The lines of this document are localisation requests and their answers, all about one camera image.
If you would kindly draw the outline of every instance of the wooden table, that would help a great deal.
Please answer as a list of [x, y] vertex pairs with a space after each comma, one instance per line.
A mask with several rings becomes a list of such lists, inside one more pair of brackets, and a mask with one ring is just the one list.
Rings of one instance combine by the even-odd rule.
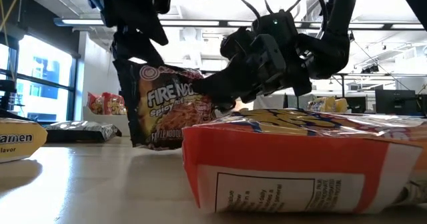
[[380, 215], [203, 214], [193, 201], [181, 151], [106, 144], [47, 145], [0, 164], [0, 223], [427, 223], [427, 207]]

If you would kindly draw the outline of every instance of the robotic hand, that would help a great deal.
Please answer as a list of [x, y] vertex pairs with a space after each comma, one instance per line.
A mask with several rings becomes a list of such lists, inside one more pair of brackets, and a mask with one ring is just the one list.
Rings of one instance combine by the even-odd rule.
[[[223, 71], [193, 83], [194, 91], [209, 95], [222, 111], [232, 109], [235, 100], [244, 103], [258, 95], [292, 87], [297, 96], [312, 90], [310, 79], [328, 79], [348, 62], [348, 26], [356, 0], [319, 0], [322, 6], [323, 35], [320, 39], [298, 34], [290, 11], [260, 14], [242, 0], [257, 16], [251, 30], [244, 27], [226, 37], [221, 54], [230, 60]], [[406, 0], [417, 18], [427, 26], [424, 7], [427, 0]], [[170, 0], [89, 0], [101, 11], [107, 27], [117, 27], [111, 50], [116, 61], [138, 57], [152, 63], [163, 59], [151, 44], [167, 44], [158, 13], [167, 13]]]

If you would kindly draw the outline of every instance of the ceiling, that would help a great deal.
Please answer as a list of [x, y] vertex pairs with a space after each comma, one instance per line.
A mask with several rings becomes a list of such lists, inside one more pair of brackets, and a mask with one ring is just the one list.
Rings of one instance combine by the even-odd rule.
[[[97, 9], [91, 9], [87, 0], [35, 0], [56, 15], [64, 18], [99, 18]], [[262, 15], [266, 14], [264, 0], [247, 0]], [[287, 8], [295, 0], [268, 0], [274, 11]], [[319, 7], [310, 9], [314, 0], [304, 0], [300, 8], [295, 9], [294, 17], [301, 21], [321, 21], [318, 16]], [[171, 0], [171, 11], [161, 15], [160, 19], [223, 19], [253, 20], [254, 14], [239, 0]], [[353, 14], [353, 22], [398, 21], [418, 22], [405, 0], [357, 0]], [[113, 30], [104, 27], [86, 27], [90, 37], [103, 48], [108, 49]], [[184, 63], [183, 65], [203, 65], [204, 60], [221, 59], [219, 46], [224, 35], [235, 31], [232, 28], [205, 28], [199, 32], [199, 41], [185, 41], [182, 28], [165, 28], [169, 37], [169, 45], [156, 45], [167, 63]], [[395, 56], [402, 54], [411, 47], [427, 45], [425, 31], [355, 31], [355, 43], [350, 50], [349, 65], [345, 73], [359, 73], [372, 59], [380, 60], [387, 72], [395, 71]], [[210, 65], [224, 66], [224, 61]]]

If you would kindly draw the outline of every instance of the noodle package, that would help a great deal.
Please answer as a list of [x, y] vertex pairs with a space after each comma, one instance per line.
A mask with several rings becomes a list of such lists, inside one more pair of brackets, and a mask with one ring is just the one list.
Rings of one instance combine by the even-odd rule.
[[194, 93], [199, 71], [169, 65], [115, 61], [134, 147], [155, 150], [181, 147], [181, 128], [214, 118], [208, 97]]
[[183, 130], [207, 212], [378, 213], [427, 203], [427, 123], [294, 109], [232, 113]]

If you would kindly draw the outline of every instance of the package logo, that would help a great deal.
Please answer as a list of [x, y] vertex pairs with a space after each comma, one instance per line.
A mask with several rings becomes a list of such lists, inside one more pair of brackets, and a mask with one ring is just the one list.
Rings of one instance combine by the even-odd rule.
[[141, 68], [139, 75], [143, 80], [154, 81], [160, 76], [160, 72], [156, 68], [146, 65]]

